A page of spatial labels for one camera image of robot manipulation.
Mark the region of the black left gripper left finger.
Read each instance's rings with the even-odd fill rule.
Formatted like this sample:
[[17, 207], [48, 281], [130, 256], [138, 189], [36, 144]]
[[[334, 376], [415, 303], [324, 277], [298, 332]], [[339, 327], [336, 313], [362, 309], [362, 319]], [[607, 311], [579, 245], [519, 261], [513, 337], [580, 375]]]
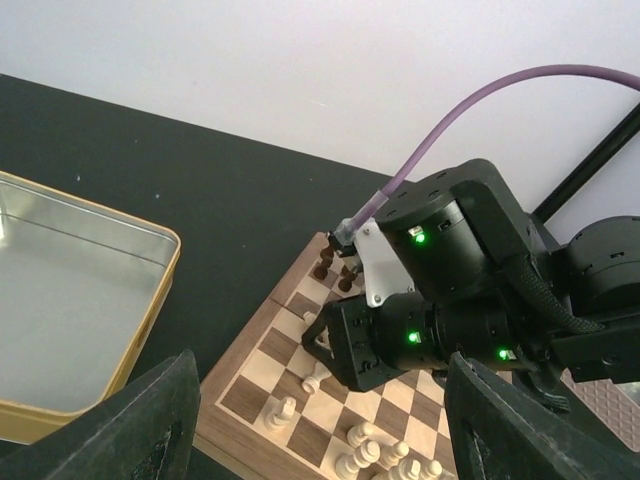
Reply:
[[185, 350], [71, 423], [1, 459], [3, 479], [184, 479], [197, 415], [196, 359]]

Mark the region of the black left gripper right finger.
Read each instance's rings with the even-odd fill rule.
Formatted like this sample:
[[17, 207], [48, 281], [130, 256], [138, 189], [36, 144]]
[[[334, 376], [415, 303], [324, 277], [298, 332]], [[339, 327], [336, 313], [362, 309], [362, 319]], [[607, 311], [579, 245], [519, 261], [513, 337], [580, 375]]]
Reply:
[[461, 479], [637, 479], [639, 460], [567, 424], [475, 360], [452, 355], [446, 413]]

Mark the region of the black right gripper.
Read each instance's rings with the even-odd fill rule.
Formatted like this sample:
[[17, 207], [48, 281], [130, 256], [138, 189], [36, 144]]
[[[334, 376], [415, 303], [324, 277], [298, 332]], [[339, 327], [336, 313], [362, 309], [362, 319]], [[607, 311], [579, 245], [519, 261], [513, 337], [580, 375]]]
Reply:
[[368, 392], [408, 371], [442, 373], [455, 352], [498, 370], [500, 313], [482, 302], [436, 304], [417, 292], [372, 308], [358, 295], [325, 304], [301, 344], [342, 385]]

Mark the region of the light wooden pawn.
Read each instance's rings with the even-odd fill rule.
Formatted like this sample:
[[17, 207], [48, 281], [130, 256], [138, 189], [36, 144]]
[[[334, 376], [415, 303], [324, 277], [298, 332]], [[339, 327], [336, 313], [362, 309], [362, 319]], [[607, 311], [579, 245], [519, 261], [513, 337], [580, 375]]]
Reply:
[[361, 422], [351, 427], [346, 434], [347, 443], [352, 448], [357, 448], [368, 440], [374, 433], [374, 425], [368, 421]]

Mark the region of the light wooden king piece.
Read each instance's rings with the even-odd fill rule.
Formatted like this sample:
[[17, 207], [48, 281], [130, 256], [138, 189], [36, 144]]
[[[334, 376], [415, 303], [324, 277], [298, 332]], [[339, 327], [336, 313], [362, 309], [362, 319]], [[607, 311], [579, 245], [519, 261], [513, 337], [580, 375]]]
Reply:
[[341, 480], [356, 479], [362, 469], [368, 468], [380, 458], [381, 449], [373, 440], [359, 445], [353, 453], [341, 455], [335, 463], [335, 473]]

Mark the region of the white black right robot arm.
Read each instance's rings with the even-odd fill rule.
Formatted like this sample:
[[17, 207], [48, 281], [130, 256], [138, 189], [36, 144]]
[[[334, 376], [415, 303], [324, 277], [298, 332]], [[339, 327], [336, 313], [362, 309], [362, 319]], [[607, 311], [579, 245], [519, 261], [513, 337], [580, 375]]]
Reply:
[[639, 220], [597, 221], [564, 245], [521, 208], [497, 168], [473, 159], [393, 194], [375, 217], [413, 281], [371, 306], [325, 304], [304, 349], [340, 384], [367, 392], [413, 370], [444, 384], [459, 354], [511, 371], [566, 412], [561, 374], [639, 378]]

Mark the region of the pile of light pieces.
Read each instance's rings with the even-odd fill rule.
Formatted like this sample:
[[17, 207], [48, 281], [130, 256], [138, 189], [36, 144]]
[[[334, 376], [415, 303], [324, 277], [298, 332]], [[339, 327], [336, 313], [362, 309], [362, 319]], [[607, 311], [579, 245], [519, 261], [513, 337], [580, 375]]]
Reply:
[[331, 372], [323, 363], [316, 362], [312, 373], [302, 381], [302, 389], [309, 395], [314, 395], [319, 391], [321, 382], [331, 376]]

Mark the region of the dark wooden pawn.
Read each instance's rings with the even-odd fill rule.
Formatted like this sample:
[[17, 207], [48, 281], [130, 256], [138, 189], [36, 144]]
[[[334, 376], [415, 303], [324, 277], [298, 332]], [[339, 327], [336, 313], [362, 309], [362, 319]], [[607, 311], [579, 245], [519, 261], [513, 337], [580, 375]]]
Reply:
[[323, 258], [314, 268], [313, 275], [318, 280], [324, 280], [327, 275], [332, 261], [329, 258]]

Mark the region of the light wooden fallen knight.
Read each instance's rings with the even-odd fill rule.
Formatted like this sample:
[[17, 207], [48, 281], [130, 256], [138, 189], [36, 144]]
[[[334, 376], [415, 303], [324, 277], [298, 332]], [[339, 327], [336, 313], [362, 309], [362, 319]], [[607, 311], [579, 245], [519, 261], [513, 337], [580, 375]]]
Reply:
[[297, 400], [291, 396], [280, 399], [266, 414], [264, 426], [270, 432], [284, 429], [293, 419], [296, 412]]

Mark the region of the wooden chessboard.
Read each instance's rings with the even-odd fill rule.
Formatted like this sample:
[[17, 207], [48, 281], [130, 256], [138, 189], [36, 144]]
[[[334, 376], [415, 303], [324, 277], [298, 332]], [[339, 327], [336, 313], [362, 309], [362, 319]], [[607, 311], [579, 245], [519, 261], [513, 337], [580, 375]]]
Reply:
[[457, 476], [444, 391], [414, 371], [367, 393], [342, 386], [301, 336], [328, 301], [346, 297], [340, 259], [321, 258], [317, 233], [201, 385], [194, 445], [243, 479], [333, 479], [348, 431], [373, 426], [380, 447], [403, 441], [423, 465]]

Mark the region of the dark wooden corner rook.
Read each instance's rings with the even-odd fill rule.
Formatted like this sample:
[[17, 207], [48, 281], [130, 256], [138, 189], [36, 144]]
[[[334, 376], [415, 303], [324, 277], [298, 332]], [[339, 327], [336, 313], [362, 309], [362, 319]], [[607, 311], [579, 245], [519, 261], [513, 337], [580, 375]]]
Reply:
[[327, 234], [327, 245], [321, 250], [320, 257], [322, 259], [329, 258], [332, 259], [335, 255], [335, 239], [334, 234], [329, 232]]

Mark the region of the pink metal tin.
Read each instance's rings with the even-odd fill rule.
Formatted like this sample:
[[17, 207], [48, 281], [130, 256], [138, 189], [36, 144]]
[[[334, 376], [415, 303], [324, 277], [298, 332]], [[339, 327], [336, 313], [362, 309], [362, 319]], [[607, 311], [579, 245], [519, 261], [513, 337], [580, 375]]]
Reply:
[[573, 381], [561, 376], [569, 390], [632, 452], [639, 452], [639, 405], [610, 380]]

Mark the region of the yellow metal tin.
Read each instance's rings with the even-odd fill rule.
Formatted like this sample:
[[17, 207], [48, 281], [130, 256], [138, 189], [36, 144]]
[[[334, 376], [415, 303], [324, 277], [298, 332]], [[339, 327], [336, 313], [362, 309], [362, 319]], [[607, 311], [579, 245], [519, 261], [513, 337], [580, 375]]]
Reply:
[[2, 174], [3, 440], [33, 443], [126, 384], [180, 251], [169, 228]]

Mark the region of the black right frame post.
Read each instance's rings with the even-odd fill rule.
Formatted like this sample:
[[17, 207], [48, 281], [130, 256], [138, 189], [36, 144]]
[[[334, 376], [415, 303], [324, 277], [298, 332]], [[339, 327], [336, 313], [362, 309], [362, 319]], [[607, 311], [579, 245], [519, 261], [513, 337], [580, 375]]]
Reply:
[[541, 222], [550, 220], [639, 134], [639, 129], [640, 105], [637, 104], [536, 207], [533, 216]]

